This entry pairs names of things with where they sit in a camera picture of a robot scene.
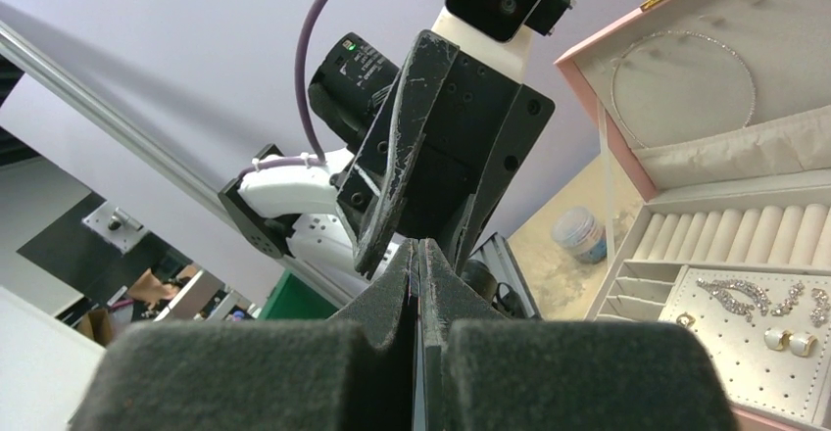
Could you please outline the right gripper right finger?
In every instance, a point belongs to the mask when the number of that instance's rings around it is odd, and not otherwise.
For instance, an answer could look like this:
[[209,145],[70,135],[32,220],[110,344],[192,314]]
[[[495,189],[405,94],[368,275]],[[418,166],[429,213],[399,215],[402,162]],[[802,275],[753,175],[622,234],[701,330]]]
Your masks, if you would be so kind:
[[418,245],[430,430],[733,430],[701,343],[669,322],[508,319]]

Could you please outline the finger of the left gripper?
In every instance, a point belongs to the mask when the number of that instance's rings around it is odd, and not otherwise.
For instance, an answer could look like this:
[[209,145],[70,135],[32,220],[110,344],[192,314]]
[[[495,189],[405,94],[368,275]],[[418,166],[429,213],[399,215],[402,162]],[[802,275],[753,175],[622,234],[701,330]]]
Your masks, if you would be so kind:
[[423,30],[403,63],[353,171],[365,186],[358,206],[355,268],[373,274],[395,231],[425,128],[459,47]]
[[461,274],[484,225],[494,211],[494,204],[479,193],[469,194],[449,222],[448,262]]

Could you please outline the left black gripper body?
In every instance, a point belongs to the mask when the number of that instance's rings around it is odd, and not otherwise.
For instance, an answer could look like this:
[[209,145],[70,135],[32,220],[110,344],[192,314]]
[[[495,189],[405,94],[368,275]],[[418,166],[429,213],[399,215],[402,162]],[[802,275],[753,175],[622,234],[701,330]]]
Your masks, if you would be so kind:
[[[384,99],[374,109],[356,157],[399,73],[381,83]],[[392,237],[432,239],[448,247],[449,222],[469,194],[479,193],[494,204],[495,211],[555,108],[552,99],[496,72],[459,47],[428,119]],[[353,171],[356,157],[336,197],[336,212],[344,217],[355,243],[358,206],[366,192]]]

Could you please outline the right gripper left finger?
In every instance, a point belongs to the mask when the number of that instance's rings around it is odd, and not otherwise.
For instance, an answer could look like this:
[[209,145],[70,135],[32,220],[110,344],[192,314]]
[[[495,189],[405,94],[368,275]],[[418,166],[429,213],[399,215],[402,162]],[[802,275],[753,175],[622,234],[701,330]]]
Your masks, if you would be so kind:
[[408,430],[416,246],[326,320],[143,322],[103,356],[73,430]]

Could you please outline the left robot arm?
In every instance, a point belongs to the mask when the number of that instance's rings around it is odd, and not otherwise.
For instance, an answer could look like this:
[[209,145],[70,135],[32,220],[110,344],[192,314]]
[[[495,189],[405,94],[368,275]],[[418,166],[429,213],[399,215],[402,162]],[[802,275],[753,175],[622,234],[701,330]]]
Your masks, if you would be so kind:
[[323,157],[265,150],[220,191],[263,254],[379,276],[395,236],[431,239],[461,268],[555,110],[523,82],[533,33],[506,43],[420,32],[402,65],[356,33],[308,88],[344,140]]

